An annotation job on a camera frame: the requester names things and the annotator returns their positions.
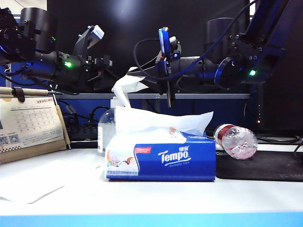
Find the robotic arm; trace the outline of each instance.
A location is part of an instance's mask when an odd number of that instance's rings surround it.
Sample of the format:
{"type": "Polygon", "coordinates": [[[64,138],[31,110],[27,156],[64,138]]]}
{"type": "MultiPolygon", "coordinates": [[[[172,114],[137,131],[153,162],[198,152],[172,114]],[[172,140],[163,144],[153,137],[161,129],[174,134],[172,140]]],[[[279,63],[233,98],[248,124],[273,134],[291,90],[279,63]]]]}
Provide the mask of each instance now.
{"type": "Polygon", "coordinates": [[[47,11],[24,8],[20,21],[15,21],[8,8],[0,9],[0,64],[23,62],[23,68],[17,72],[23,77],[37,83],[38,79],[45,79],[80,92],[93,90],[103,70],[112,66],[109,56],[94,59],[88,56],[88,49],[104,35],[98,25],[88,26],[79,35],[73,54],[69,55],[53,51],[57,20],[47,11]]]}
{"type": "Polygon", "coordinates": [[[302,9],[301,0],[260,0],[244,34],[238,32],[236,23],[241,13],[235,19],[208,21],[207,51],[194,57],[181,57],[180,43],[175,37],[169,38],[168,28],[164,27],[159,29],[161,51],[155,65],[143,70],[137,64],[140,70],[128,74],[146,77],[146,85],[167,93],[169,105],[175,99],[176,82],[182,76],[191,78],[192,84],[214,84],[223,89],[238,83],[264,83],[281,62],[284,42],[302,9]]]}

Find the clear plastic bottle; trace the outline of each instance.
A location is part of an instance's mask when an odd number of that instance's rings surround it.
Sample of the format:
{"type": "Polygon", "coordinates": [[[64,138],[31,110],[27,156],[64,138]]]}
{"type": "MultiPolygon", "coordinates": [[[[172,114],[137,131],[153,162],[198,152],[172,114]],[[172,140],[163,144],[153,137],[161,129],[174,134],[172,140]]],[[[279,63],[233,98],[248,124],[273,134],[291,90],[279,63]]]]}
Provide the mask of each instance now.
{"type": "Polygon", "coordinates": [[[123,106],[117,97],[110,100],[110,109],[104,112],[98,123],[98,153],[105,156],[105,148],[116,133],[115,109],[123,106]]]}
{"type": "Polygon", "coordinates": [[[251,130],[233,124],[217,127],[214,138],[235,159],[250,158],[258,148],[257,137],[251,130]]]}

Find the black mat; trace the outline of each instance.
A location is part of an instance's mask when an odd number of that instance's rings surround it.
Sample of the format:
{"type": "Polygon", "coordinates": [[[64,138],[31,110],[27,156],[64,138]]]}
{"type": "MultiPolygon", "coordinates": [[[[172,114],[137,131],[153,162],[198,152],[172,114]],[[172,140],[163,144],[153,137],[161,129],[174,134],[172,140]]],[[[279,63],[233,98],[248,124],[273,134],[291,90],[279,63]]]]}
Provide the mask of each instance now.
{"type": "Polygon", "coordinates": [[[236,160],[217,151],[216,176],[222,179],[303,182],[303,162],[292,152],[257,151],[247,160],[236,160]]]}

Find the green led light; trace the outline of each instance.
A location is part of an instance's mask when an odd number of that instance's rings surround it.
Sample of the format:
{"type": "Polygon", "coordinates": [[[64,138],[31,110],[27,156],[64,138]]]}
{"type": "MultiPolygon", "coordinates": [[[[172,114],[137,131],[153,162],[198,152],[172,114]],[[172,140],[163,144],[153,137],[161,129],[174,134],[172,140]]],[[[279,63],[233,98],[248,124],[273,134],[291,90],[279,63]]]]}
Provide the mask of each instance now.
{"type": "Polygon", "coordinates": [[[71,68],[72,67],[72,64],[68,61],[65,61],[64,62],[64,65],[67,67],[67,68],[71,68]]]}
{"type": "Polygon", "coordinates": [[[250,76],[254,76],[256,74],[256,72],[257,71],[255,71],[255,70],[250,71],[250,76]]]}

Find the desk surface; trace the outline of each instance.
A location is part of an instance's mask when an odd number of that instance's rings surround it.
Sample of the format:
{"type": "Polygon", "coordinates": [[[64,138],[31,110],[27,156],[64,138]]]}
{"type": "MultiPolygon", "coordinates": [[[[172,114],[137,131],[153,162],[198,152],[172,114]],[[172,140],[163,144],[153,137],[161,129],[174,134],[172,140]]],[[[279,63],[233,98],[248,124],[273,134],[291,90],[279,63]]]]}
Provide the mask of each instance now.
{"type": "Polygon", "coordinates": [[[74,181],[32,204],[1,200],[1,215],[201,214],[303,211],[303,183],[218,179],[214,182],[110,182],[96,149],[72,149],[3,164],[1,178],[60,160],[81,161],[74,181]]]}

